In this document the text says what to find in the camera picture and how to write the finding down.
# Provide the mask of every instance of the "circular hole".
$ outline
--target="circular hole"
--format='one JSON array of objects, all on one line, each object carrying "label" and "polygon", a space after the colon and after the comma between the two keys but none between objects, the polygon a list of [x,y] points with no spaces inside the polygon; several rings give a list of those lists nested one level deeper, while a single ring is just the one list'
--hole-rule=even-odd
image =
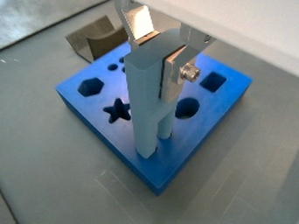
[{"label": "circular hole", "polygon": [[110,64],[108,67],[106,67],[106,70],[109,71],[114,71],[117,69],[117,65],[116,64]]},{"label": "circular hole", "polygon": [[192,98],[184,98],[177,102],[174,116],[178,119],[186,119],[194,116],[198,111],[200,104]]}]

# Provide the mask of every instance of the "blue shape sorter block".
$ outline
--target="blue shape sorter block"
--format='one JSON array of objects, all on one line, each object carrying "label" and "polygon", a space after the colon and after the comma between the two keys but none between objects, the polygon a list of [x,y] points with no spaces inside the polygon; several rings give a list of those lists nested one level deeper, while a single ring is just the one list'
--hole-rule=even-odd
[{"label": "blue shape sorter block", "polygon": [[56,90],[78,119],[158,195],[244,94],[251,79],[200,54],[196,61],[200,78],[193,83],[185,81],[178,98],[178,104],[185,98],[194,99],[198,111],[189,118],[174,118],[170,138],[158,139],[156,153],[142,159],[134,148],[132,121],[118,118],[110,122],[109,113],[102,110],[113,106],[116,99],[129,103],[122,61],[128,53],[129,45],[124,43],[68,78]]}]

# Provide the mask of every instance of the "star-shaped hole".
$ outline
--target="star-shaped hole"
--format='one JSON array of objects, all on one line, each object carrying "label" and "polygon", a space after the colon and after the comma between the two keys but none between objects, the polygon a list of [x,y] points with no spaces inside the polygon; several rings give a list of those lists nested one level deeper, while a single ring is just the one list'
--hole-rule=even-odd
[{"label": "star-shaped hole", "polygon": [[130,120],[130,115],[128,114],[129,104],[122,103],[122,101],[118,98],[116,98],[113,106],[105,107],[102,108],[102,110],[106,113],[109,113],[108,118],[109,123],[113,123],[117,120],[117,118],[122,118],[126,121]]}]

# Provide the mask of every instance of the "metal bolt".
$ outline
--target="metal bolt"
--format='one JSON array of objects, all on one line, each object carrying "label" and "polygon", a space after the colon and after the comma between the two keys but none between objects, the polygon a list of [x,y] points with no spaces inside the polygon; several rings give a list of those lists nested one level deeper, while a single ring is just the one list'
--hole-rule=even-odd
[{"label": "metal bolt", "polygon": [[201,70],[193,66],[192,64],[186,63],[182,67],[181,67],[181,79],[186,80],[189,82],[194,82],[198,79]]},{"label": "metal bolt", "polygon": [[206,44],[210,40],[210,35],[206,35],[205,38],[204,38],[204,43]]}]

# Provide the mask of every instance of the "square hole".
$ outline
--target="square hole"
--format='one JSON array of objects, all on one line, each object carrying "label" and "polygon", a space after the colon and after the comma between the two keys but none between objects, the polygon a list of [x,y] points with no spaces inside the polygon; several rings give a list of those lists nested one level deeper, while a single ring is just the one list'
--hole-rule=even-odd
[{"label": "square hole", "polygon": [[200,85],[206,88],[212,93],[217,91],[222,83],[225,82],[225,78],[216,73],[210,73],[200,82]]}]

